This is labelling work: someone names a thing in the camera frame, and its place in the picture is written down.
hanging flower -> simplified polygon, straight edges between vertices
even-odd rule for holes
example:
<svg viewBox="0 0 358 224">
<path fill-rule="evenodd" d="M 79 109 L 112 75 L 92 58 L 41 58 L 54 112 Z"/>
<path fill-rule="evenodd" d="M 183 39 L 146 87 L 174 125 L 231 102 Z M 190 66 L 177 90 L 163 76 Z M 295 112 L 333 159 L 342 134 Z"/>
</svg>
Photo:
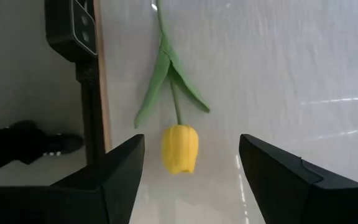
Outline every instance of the hanging flower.
<svg viewBox="0 0 358 224">
<path fill-rule="evenodd" d="M 172 174 L 179 172 L 193 173 L 198 154 L 198 135 L 189 125 L 182 125 L 176 86 L 197 106 L 209 113 L 209 107 L 201 97 L 197 87 L 192 84 L 180 64 L 178 56 L 172 48 L 166 36 L 166 30 L 162 21 L 160 0 L 157 0 L 158 22 L 160 24 L 161 38 L 154 73 L 149 83 L 143 104 L 135 119 L 135 128 L 138 128 L 143 120 L 150 115 L 160 93 L 162 83 L 166 78 L 170 80 L 173 102 L 177 114 L 178 125 L 172 126 L 163 134 L 162 159 L 165 167 Z"/>
</svg>

green stem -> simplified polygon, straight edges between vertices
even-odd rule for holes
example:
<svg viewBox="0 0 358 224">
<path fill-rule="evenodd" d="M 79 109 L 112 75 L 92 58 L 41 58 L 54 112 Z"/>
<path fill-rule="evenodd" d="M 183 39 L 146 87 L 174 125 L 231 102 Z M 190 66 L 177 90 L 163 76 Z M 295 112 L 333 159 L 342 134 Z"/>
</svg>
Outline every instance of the green stem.
<svg viewBox="0 0 358 224">
<path fill-rule="evenodd" d="M 171 90 L 172 90 L 172 96 L 173 96 L 173 104 L 175 105 L 175 111 L 177 112 L 177 120 L 178 124 L 181 125 L 181 115 L 179 110 L 179 102 L 178 102 L 178 96 L 177 91 L 175 89 L 175 85 L 173 84 L 172 77 L 170 76 L 169 81 L 171 83 Z"/>
<path fill-rule="evenodd" d="M 162 10 L 160 7 L 160 0 L 155 0 L 155 6 L 157 7 L 158 24 L 160 25 L 161 34 L 162 36 L 165 36 L 165 29 L 162 23 Z"/>
</svg>

tulip petal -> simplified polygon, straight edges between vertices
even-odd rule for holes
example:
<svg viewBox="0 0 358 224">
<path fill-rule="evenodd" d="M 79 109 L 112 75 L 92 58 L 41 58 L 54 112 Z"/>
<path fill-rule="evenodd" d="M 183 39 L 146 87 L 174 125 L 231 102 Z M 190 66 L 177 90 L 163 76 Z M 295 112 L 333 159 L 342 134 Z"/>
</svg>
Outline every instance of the tulip petal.
<svg viewBox="0 0 358 224">
<path fill-rule="evenodd" d="M 198 155 L 198 135 L 189 125 L 175 125 L 163 133 L 162 160 L 169 173 L 193 173 Z"/>
<path fill-rule="evenodd" d="M 170 58 L 164 52 L 161 45 L 157 61 L 154 66 L 154 73 L 149 83 L 149 89 L 147 90 L 142 106 L 140 107 L 135 119 L 135 128 L 138 128 L 141 122 L 143 122 L 143 120 L 153 111 L 154 105 L 157 102 L 156 99 L 158 97 L 158 93 L 160 93 L 162 83 L 167 76 L 170 64 Z"/>
</svg>

white panel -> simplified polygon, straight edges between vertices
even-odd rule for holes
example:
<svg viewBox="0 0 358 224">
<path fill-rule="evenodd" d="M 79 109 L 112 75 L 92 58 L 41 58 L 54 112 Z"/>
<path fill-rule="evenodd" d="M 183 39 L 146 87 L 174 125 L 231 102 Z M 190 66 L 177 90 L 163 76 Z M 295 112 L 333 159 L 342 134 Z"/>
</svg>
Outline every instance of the white panel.
<svg viewBox="0 0 358 224">
<path fill-rule="evenodd" d="M 146 138 L 131 223 L 263 223 L 237 168 L 242 133 L 358 181 L 358 1 L 162 0 L 162 7 L 212 112 L 180 98 L 200 154 L 193 175 L 170 176 L 160 162 L 161 133 L 175 123 L 168 83 L 153 115 L 133 125 L 154 69 L 156 12 L 149 0 L 102 0 L 112 141 Z"/>
</svg>

black shoe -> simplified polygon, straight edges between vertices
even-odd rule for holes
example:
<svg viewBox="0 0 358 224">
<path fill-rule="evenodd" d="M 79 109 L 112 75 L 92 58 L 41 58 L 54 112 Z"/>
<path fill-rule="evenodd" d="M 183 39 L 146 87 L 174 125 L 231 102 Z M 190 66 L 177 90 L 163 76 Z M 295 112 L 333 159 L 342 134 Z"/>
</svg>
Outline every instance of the black shoe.
<svg viewBox="0 0 358 224">
<path fill-rule="evenodd" d="M 75 134 L 56 134 L 48 136 L 43 145 L 44 156 L 60 156 L 75 152 L 84 145 L 81 136 Z"/>
</svg>

